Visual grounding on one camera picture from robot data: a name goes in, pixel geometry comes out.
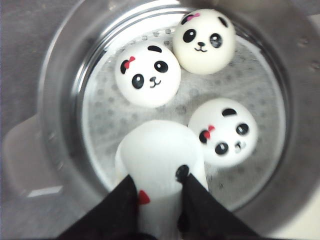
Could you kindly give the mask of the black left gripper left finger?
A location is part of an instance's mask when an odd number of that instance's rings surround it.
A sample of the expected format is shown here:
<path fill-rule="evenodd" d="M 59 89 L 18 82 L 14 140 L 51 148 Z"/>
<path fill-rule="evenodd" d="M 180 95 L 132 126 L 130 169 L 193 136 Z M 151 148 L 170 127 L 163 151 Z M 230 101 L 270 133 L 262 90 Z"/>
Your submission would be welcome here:
<path fill-rule="evenodd" d="M 107 197 L 57 237 L 58 240 L 139 240 L 137 190 L 125 177 Z"/>

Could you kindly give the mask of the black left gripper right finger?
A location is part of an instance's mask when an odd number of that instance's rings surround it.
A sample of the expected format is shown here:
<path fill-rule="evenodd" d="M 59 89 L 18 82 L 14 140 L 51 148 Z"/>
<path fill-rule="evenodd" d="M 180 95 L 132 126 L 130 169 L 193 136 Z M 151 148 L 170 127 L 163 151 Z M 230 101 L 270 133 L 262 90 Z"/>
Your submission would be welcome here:
<path fill-rule="evenodd" d="M 258 240 L 260 235 L 221 205 L 192 175 L 182 179 L 183 240 Z"/>

